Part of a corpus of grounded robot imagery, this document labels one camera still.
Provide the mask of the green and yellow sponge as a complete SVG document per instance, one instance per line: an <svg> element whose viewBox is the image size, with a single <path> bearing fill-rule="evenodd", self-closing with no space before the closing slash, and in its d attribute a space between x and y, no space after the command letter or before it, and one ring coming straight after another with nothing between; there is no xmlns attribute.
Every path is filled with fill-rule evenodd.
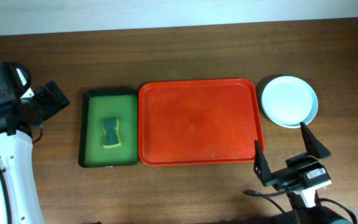
<svg viewBox="0 0 358 224"><path fill-rule="evenodd" d="M104 133L103 147L109 149L121 146L119 120L117 118L104 119L101 125Z"/></svg>

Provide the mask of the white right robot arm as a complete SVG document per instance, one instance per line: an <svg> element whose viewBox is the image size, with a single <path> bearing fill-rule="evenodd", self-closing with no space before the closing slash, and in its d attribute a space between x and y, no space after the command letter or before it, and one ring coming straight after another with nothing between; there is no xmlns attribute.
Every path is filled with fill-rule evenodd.
<svg viewBox="0 0 358 224"><path fill-rule="evenodd" d="M262 185L272 186L277 192L262 194L254 190L243 193L268 200L281 214L275 223L357 223L356 215L328 198L318 196L317 190L332 184L320 163L332 156L331 152L314 136L307 125L300 123L306 152L286 160L286 168L272 172L258 141L254 141L254 172Z"/></svg>

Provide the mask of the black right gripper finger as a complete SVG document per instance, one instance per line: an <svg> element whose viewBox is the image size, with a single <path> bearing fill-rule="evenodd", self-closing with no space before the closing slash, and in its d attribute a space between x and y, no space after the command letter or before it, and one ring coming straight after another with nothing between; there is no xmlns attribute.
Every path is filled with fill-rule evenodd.
<svg viewBox="0 0 358 224"><path fill-rule="evenodd" d="M317 159L327 159L332 156L331 152L314 136L304 122L300 123L300 129L309 155Z"/></svg>
<svg viewBox="0 0 358 224"><path fill-rule="evenodd" d="M270 171L267 160L264 156L262 148L257 140L254 141L255 145L255 157L254 157L254 172L257 175L258 179L261 181L262 185L267 187L272 185L274 180L273 175Z"/></svg>

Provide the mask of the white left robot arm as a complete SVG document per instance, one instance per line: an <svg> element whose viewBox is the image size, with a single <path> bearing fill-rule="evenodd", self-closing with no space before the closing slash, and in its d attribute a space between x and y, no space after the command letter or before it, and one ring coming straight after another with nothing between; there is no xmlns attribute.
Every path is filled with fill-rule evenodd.
<svg viewBox="0 0 358 224"><path fill-rule="evenodd" d="M53 81L0 105L0 223L44 223L32 170L32 129L70 104Z"/></svg>

